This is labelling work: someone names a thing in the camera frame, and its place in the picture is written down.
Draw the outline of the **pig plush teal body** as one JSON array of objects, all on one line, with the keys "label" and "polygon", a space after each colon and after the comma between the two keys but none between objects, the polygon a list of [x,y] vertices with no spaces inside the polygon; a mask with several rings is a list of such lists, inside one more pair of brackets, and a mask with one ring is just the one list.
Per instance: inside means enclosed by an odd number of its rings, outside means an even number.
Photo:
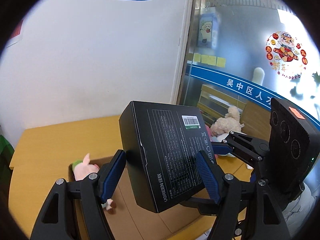
[{"label": "pig plush teal body", "polygon": [[[82,160],[77,160],[72,163],[72,171],[76,181],[83,180],[89,174],[98,173],[100,167],[97,164],[91,163],[90,154],[87,153]],[[114,214],[116,210],[116,203],[112,199],[108,199],[106,203],[102,205],[109,214]]]}]

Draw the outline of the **black Ugreen box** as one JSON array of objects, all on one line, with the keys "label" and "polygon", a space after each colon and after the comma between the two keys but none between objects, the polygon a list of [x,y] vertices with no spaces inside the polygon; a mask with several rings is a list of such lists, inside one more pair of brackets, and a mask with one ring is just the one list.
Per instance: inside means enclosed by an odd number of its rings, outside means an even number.
[{"label": "black Ugreen box", "polygon": [[119,128],[138,206],[161,213],[204,189],[196,155],[215,156],[197,107],[131,101]]}]

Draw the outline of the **beige fluffy plush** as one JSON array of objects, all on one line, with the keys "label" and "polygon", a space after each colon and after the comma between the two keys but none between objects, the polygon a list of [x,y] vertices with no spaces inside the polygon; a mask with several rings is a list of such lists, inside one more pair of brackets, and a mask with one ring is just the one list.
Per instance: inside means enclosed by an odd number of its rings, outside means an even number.
[{"label": "beige fluffy plush", "polygon": [[240,113],[237,107],[228,108],[228,113],[224,117],[218,118],[210,127],[212,137],[229,133],[230,131],[240,133],[245,124],[240,123]]}]

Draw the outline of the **green cloth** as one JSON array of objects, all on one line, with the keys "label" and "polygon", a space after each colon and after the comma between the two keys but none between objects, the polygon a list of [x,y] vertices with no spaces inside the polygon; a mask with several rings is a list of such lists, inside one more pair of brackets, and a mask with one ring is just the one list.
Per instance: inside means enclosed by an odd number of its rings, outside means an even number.
[{"label": "green cloth", "polygon": [[11,143],[1,135],[1,176],[4,174],[12,175],[12,169],[10,168],[10,162],[14,154],[14,148]]}]

